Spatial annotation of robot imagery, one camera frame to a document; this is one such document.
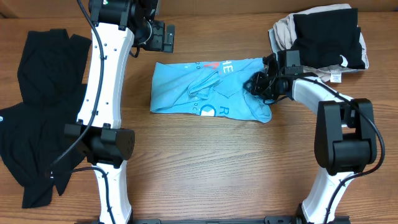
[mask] black cloth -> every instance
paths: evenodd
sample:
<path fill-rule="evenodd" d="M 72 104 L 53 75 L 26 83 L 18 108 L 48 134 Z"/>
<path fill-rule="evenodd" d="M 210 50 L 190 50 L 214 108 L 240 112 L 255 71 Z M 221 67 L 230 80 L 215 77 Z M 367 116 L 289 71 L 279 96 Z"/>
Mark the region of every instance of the black cloth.
<path fill-rule="evenodd" d="M 22 208 L 48 205 L 54 185 L 59 195 L 67 187 L 70 175 L 48 179 L 44 172 L 70 146 L 63 129 L 76 122 L 83 103 L 90 45 L 78 35 L 69 39 L 66 30 L 28 33 L 17 74 L 23 103 L 0 110 L 0 155 L 24 187 Z M 72 170 L 83 159 L 74 150 L 52 170 Z"/>
<path fill-rule="evenodd" d="M 365 69 L 359 43 L 358 9 L 341 9 L 293 16 L 297 39 L 292 50 L 300 51 L 302 65 L 323 68 L 341 65 L 344 56 L 348 68 Z"/>

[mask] wooden floor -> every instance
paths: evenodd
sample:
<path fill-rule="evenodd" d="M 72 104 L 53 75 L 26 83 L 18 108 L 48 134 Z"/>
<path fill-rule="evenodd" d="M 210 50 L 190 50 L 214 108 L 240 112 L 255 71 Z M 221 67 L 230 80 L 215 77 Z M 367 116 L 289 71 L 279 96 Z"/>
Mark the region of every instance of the wooden floor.
<path fill-rule="evenodd" d="M 136 131 L 127 165 L 135 218 L 293 215 L 307 197 L 318 169 L 313 153 L 316 117 L 303 105 L 285 100 L 272 106 L 267 124 L 149 112 L 156 62 L 269 55 L 267 30 L 284 16 L 160 17 L 176 25 L 174 54 L 141 52 L 138 59 L 128 60 L 122 116 L 123 127 Z M 353 223 L 398 223 L 398 13 L 361 13 L 359 26 L 370 68 L 344 75 L 342 84 L 332 86 L 372 101 L 387 154 L 379 171 L 350 185 L 337 214 L 350 215 Z M 83 19 L 0 20 L 0 108 L 22 100 L 16 73 L 28 30 L 54 28 L 91 37 Z M 64 195 L 54 191 L 48 207 L 21 209 L 23 192 L 0 163 L 0 223 L 73 223 L 100 215 L 92 172 L 73 174 Z"/>

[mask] black fabric on floor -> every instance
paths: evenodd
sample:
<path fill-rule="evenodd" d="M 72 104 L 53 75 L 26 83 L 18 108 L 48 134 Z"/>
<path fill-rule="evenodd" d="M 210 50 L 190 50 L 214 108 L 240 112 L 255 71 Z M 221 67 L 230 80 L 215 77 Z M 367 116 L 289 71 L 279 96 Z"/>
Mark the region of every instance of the black fabric on floor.
<path fill-rule="evenodd" d="M 23 103 L 0 110 L 0 155 L 11 174 L 24 187 L 22 208 L 48 205 L 55 185 L 59 195 L 70 175 L 44 177 L 50 163 L 70 143 L 63 136 L 67 123 L 75 123 L 83 103 L 82 85 L 91 40 L 66 30 L 30 31 L 18 69 Z M 74 169 L 84 155 L 73 151 L 54 172 Z"/>
<path fill-rule="evenodd" d="M 309 15 L 294 15 L 297 39 L 292 50 L 300 51 L 302 65 L 323 68 L 341 65 L 344 56 L 348 68 L 365 69 L 358 9 L 341 9 Z"/>

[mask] white fabric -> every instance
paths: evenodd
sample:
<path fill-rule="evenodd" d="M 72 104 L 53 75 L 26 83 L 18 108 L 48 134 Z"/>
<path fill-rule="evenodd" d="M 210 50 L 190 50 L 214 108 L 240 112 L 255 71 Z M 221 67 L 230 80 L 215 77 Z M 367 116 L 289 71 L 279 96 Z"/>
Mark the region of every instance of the white fabric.
<path fill-rule="evenodd" d="M 295 24 L 293 20 L 294 14 L 311 14 L 316 12 L 326 12 L 333 11 L 339 9 L 351 9 L 349 4 L 334 4 L 331 6 L 320 6 L 314 7 L 312 9 L 308 9 L 298 13 L 291 13 L 287 17 L 281 19 L 280 21 L 274 24 L 274 28 L 269 30 L 269 38 L 271 41 L 271 49 L 274 53 L 280 50 L 290 49 L 297 39 Z M 366 55 L 366 45 L 365 40 L 363 39 L 362 33 L 359 36 L 359 43 L 362 46 L 362 61 L 365 64 L 365 70 L 369 68 L 369 60 Z M 358 70 L 351 68 L 343 68 L 340 65 L 331 65 L 329 67 L 324 68 L 312 68 L 308 66 L 304 66 L 304 72 L 313 72 L 317 74 L 324 82 L 330 80 L 330 74 L 335 72 L 357 72 Z"/>

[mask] white tag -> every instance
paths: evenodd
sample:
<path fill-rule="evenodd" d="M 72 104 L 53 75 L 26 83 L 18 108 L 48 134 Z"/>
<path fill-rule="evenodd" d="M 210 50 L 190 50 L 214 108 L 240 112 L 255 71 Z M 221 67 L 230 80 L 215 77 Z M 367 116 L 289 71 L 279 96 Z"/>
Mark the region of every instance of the white tag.
<path fill-rule="evenodd" d="M 330 82 L 341 83 L 341 72 L 333 72 L 330 75 Z"/>
<path fill-rule="evenodd" d="M 347 67 L 347 65 L 348 65 L 347 58 L 346 58 L 346 57 L 344 57 L 344 56 L 342 56 L 342 55 L 340 55 L 340 57 L 343 59 L 343 62 L 341 63 L 341 66 L 343 66 L 343 67 Z"/>

